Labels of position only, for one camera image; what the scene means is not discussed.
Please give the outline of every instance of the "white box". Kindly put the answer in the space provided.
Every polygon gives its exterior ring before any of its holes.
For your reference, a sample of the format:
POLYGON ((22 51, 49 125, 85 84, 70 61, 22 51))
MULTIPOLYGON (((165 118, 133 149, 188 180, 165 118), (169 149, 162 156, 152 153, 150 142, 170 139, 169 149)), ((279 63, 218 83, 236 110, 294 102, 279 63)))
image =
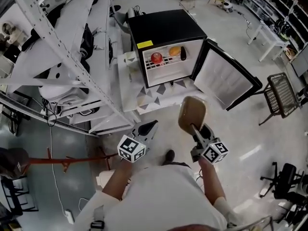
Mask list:
POLYGON ((146 146, 140 142, 123 135, 120 143, 117 145, 119 156, 134 163, 145 155, 146 146))
POLYGON ((211 164, 221 162, 229 150, 222 142, 210 143, 202 153, 202 157, 205 158, 211 164))

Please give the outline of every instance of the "power strip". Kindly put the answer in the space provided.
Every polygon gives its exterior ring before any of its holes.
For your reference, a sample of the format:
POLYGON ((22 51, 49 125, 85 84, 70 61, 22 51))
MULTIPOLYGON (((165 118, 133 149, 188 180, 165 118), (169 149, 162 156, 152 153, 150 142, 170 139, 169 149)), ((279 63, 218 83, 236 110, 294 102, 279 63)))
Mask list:
POLYGON ((70 210, 65 211, 65 216, 70 224, 74 224, 73 214, 70 210))

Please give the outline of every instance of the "red apple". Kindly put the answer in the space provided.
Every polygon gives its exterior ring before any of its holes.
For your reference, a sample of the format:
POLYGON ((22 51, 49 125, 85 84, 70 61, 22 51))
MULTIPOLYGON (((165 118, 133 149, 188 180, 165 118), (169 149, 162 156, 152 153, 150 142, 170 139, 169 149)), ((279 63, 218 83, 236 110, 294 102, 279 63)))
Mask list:
POLYGON ((151 55, 151 61, 154 64, 159 64, 161 63, 163 60, 163 56, 161 53, 155 52, 151 55))

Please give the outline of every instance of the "yellow label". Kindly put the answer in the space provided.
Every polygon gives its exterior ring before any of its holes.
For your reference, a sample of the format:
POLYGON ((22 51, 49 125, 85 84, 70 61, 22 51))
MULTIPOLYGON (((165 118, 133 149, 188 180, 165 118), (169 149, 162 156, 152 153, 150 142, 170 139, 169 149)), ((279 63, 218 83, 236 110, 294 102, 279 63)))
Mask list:
POLYGON ((141 48, 148 47, 148 46, 151 46, 151 45, 153 45, 153 42, 152 42, 152 40, 149 40, 149 41, 145 41, 145 42, 137 44, 137 47, 138 47, 138 49, 141 49, 141 48))

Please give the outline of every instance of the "metal shelving rack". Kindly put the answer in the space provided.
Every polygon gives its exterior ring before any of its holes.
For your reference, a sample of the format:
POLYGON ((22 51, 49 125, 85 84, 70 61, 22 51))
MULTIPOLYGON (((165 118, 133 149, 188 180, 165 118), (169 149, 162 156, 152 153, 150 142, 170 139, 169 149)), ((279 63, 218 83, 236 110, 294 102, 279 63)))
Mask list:
POLYGON ((41 39, 30 50, 20 54, 11 75, 1 78, 0 84, 8 85, 8 93, 15 91, 21 85, 46 85, 88 88, 89 94, 83 103, 65 108, 56 116, 46 116, 3 93, 0 93, 1 103, 44 122, 57 118, 55 126, 91 136, 129 129, 136 122, 140 122, 138 115, 134 112, 122 111, 116 68, 117 57, 114 57, 109 64, 109 38, 112 40, 113 52, 116 56, 123 54, 120 28, 114 18, 109 18, 112 0, 98 0, 93 6, 93 0, 72 0, 61 10, 61 16, 55 28, 50 24, 36 0, 15 1, 41 39), (79 53, 86 23, 91 31, 99 28, 99 33, 94 40, 94 44, 98 45, 99 49, 94 50, 93 55, 87 60, 90 65, 90 74, 80 63, 79 53), (77 80, 35 78, 58 63, 62 63, 76 75, 77 80), (99 107, 99 111, 89 116, 78 114, 95 107, 99 107), (70 124, 59 121, 59 118, 67 116, 71 116, 70 124), (73 126, 86 121, 91 122, 89 131, 73 126))
POLYGON ((255 14, 256 17, 258 17, 260 20, 264 20, 264 18, 262 18, 263 16, 260 15, 261 13, 258 13, 259 9, 257 11, 255 11, 253 8, 256 8, 256 7, 260 8, 262 10, 262 13, 265 14, 273 22, 275 22, 278 18, 283 18, 285 21, 287 21, 290 24, 290 26, 293 28, 295 34, 297 35, 297 40, 290 37, 290 42, 291 42, 292 46, 294 47, 294 49, 296 50, 295 56, 291 59, 289 58, 289 62, 292 62, 301 53, 301 51, 307 46, 308 41, 305 40, 305 38, 301 35, 298 28, 296 28, 296 26, 293 25, 290 22, 289 16, 290 15, 294 16, 294 18, 298 20, 299 24, 301 24, 302 27, 308 33, 308 27, 303 23, 303 21, 300 18, 298 18, 298 16, 294 12, 294 8, 299 9, 304 15, 306 15, 307 20, 308 20, 308 14, 298 5, 297 0, 288 0, 288 2, 287 2, 288 4, 283 2, 283 0, 276 0, 278 3, 280 3, 282 9, 285 9, 285 10, 288 11, 288 14, 284 14, 275 4, 273 4, 269 0, 262 0, 262 1, 263 1, 264 5, 260 4, 260 2, 258 0, 245 0, 244 5, 253 14, 255 14))

